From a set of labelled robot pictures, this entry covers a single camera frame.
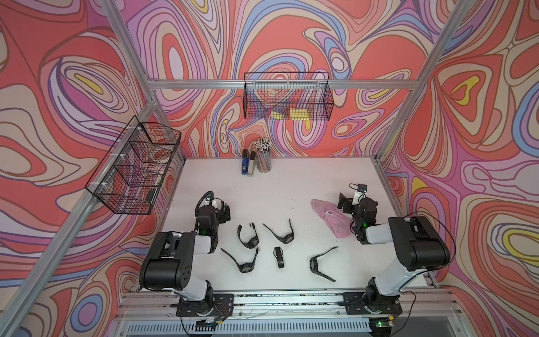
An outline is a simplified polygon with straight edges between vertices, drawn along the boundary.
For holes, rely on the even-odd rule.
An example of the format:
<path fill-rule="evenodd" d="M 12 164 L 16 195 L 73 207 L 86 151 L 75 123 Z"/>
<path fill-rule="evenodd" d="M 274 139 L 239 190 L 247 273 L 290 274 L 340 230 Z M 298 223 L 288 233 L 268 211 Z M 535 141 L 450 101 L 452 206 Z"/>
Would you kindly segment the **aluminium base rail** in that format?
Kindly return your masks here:
<path fill-rule="evenodd" d="M 227 321 L 276 318 L 341 318 L 345 291 L 237 292 L 232 311 L 219 307 Z M 115 318 L 172 320 L 180 297 L 169 293 L 129 293 L 123 297 Z M 400 297 L 403 315 L 442 316 L 453 312 L 456 300 L 447 290 L 412 289 Z"/>

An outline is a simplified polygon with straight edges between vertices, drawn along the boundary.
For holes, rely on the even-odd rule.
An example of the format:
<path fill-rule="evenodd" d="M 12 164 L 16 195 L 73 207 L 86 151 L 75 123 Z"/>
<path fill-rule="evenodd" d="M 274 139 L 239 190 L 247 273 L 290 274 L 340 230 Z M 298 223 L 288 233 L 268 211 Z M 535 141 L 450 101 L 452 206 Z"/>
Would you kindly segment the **pencil cup with pencils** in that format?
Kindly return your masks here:
<path fill-rule="evenodd" d="M 268 173 L 271 171 L 272 164 L 272 145 L 270 139 L 260 138 L 255 142 L 256 156 L 257 156 L 257 169 L 261 173 Z"/>

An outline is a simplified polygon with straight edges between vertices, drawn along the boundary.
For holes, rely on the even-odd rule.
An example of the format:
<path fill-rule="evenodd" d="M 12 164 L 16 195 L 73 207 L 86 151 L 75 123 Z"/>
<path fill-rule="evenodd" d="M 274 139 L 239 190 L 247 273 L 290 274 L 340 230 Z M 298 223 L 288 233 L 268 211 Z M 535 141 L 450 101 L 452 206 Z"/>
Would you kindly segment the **yellow sponge in basket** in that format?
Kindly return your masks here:
<path fill-rule="evenodd" d="M 310 112 L 305 108 L 290 108 L 289 119 L 293 121 L 309 121 Z"/>

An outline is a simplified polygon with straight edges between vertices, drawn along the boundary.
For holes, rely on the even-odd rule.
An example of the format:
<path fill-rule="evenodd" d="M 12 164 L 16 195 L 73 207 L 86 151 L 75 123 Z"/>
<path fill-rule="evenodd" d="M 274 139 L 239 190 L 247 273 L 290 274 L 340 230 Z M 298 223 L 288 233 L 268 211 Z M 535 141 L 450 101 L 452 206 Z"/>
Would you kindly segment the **pink microfibre cloth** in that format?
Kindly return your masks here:
<path fill-rule="evenodd" d="M 336 204 L 320 199 L 312 199 L 310 204 L 313 211 L 324 221 L 336 239 L 345 239 L 351 236 L 351 219 Z"/>

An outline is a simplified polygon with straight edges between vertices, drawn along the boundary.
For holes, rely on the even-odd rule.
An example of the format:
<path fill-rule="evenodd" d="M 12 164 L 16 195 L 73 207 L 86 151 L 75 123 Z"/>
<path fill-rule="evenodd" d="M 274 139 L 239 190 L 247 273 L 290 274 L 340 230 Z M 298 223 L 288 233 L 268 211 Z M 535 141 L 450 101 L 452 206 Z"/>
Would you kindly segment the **blue marker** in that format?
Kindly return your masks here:
<path fill-rule="evenodd" d="M 249 166 L 249 152 L 247 149 L 243 149 L 241 159 L 241 174 L 247 175 Z"/>

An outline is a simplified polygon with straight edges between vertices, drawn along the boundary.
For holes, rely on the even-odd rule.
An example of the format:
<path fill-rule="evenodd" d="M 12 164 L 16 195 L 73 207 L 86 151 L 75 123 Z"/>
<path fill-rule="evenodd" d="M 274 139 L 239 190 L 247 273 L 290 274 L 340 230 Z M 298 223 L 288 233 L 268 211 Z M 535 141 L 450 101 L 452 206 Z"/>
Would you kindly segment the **small yellow block in basket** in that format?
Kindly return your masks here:
<path fill-rule="evenodd" d="M 276 120 L 283 120 L 285 118 L 285 116 L 279 112 L 271 112 L 269 117 Z"/>

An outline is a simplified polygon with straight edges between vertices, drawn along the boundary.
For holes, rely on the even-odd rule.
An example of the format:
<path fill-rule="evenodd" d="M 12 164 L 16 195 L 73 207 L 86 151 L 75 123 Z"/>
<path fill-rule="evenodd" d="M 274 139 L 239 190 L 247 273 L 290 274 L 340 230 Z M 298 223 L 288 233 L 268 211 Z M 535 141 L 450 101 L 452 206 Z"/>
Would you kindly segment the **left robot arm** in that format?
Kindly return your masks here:
<path fill-rule="evenodd" d="M 215 295 L 211 282 L 193 273 L 196 255 L 213 254 L 218 247 L 219 226 L 230 220 L 230 208 L 216 201 L 213 191 L 206 192 L 195 206 L 195 227 L 190 232 L 156 234 L 140 269 L 142 289 L 173 292 L 179 296 L 176 316 L 218 317 L 233 313 L 231 294 Z"/>

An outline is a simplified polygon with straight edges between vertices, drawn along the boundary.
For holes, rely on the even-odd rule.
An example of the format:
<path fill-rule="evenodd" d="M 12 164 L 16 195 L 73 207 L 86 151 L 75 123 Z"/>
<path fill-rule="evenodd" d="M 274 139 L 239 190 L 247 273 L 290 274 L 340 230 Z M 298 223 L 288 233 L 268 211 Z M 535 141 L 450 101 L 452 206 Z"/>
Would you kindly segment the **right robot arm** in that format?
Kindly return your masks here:
<path fill-rule="evenodd" d="M 339 194 L 338 209 L 352 216 L 350 229 L 363 245 L 392 244 L 396 258 L 369 280 L 365 292 L 345 293 L 348 314 L 400 315 L 400 296 L 415 278 L 452 262 L 446 243 L 425 216 L 389 217 L 377 223 L 378 203 L 366 196 L 366 185 L 356 184 L 355 196 Z"/>

